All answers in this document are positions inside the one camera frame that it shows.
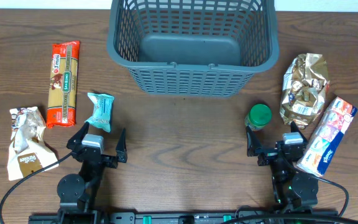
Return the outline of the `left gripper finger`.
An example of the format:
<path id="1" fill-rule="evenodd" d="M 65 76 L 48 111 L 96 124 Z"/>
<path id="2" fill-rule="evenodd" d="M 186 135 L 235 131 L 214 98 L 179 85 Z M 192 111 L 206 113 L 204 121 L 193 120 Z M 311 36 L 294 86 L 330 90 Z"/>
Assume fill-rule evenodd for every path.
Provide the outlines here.
<path id="1" fill-rule="evenodd" d="M 84 125 L 80 128 L 80 130 L 68 140 L 68 149 L 75 149 L 77 146 L 81 145 L 82 140 L 88 133 L 89 126 L 89 122 L 85 122 Z"/>
<path id="2" fill-rule="evenodd" d="M 117 161 L 121 163 L 127 162 L 127 148 L 126 148 L 126 129 L 123 129 L 116 146 Z"/>

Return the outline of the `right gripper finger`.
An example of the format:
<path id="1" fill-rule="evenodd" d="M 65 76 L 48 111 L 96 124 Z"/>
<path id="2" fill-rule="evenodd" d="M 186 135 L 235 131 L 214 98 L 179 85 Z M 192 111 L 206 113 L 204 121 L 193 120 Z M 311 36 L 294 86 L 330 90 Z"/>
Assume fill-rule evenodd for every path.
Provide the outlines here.
<path id="1" fill-rule="evenodd" d="M 302 134 L 302 132 L 300 131 L 300 129 L 298 128 L 298 126 L 294 121 L 290 123 L 290 127 L 292 133 L 298 133 L 301 136 L 301 138 L 303 139 L 303 143 L 308 142 L 307 138 L 305 138 L 305 136 Z"/>
<path id="2" fill-rule="evenodd" d="M 246 134 L 247 134 L 247 156 L 254 157 L 258 156 L 262 152 L 262 145 L 250 128 L 250 126 L 246 126 Z"/>

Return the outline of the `Kleenex tissue multipack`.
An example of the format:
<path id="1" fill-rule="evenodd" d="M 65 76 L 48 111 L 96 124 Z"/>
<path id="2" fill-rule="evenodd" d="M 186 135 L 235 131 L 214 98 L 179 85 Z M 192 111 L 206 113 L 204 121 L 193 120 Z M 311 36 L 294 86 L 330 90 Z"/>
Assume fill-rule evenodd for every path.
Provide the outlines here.
<path id="1" fill-rule="evenodd" d="M 303 157 L 296 162 L 297 168 L 322 177 L 356 113 L 357 108 L 341 97 L 332 100 L 310 137 Z"/>

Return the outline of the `green lid jar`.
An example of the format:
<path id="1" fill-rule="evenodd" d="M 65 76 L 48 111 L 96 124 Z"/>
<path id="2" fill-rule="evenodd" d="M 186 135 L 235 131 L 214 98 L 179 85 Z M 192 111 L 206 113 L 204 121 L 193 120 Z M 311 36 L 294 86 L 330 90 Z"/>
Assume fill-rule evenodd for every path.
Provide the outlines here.
<path id="1" fill-rule="evenodd" d="M 245 125 L 253 131 L 263 129 L 272 119 L 272 111 L 265 104 L 254 105 L 245 117 Z"/>

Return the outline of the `teal wipes packet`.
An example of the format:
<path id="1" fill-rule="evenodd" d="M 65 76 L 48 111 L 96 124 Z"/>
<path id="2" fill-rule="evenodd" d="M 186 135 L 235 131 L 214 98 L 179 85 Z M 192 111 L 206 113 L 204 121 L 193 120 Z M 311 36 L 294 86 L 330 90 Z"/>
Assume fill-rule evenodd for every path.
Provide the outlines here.
<path id="1" fill-rule="evenodd" d="M 111 132 L 111 117 L 115 97 L 108 94 L 88 93 L 88 98 L 94 104 L 93 114 L 86 120 L 95 128 Z"/>

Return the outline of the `gold coffee bag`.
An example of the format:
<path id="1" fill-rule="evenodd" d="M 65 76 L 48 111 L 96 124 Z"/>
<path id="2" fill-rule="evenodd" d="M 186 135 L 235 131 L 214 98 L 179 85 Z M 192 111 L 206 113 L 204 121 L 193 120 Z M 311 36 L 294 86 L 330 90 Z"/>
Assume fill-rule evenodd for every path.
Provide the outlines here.
<path id="1" fill-rule="evenodd" d="M 297 55 L 283 75 L 280 116 L 304 129 L 321 114 L 329 89 L 329 74 L 321 54 Z"/>

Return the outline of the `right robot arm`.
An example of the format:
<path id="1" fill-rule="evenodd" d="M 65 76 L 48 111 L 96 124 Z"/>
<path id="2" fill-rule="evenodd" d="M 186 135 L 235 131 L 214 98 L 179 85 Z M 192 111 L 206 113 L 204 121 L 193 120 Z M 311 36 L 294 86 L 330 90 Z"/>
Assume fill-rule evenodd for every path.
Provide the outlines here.
<path id="1" fill-rule="evenodd" d="M 281 213 L 310 211 L 318 203 L 318 181 L 296 171 L 293 165 L 303 157 L 308 140 L 294 122 L 290 127 L 291 131 L 271 148 L 263 147 L 256 133 L 246 127 L 247 155 L 256 156 L 258 166 L 270 167 L 276 210 Z"/>

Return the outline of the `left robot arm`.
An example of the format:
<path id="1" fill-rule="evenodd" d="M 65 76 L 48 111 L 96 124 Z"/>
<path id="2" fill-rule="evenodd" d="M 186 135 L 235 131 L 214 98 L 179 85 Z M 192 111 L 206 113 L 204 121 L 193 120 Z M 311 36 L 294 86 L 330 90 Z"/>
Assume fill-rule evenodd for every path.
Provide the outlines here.
<path id="1" fill-rule="evenodd" d="M 127 162 L 126 130 L 116 146 L 116 155 L 104 154 L 104 138 L 90 134 L 86 122 L 67 142 L 71 156 L 81 163 L 77 174 L 68 174 L 58 183 L 60 197 L 59 223 L 109 223 L 106 212 L 95 208 L 95 200 L 106 168 L 116 169 Z"/>

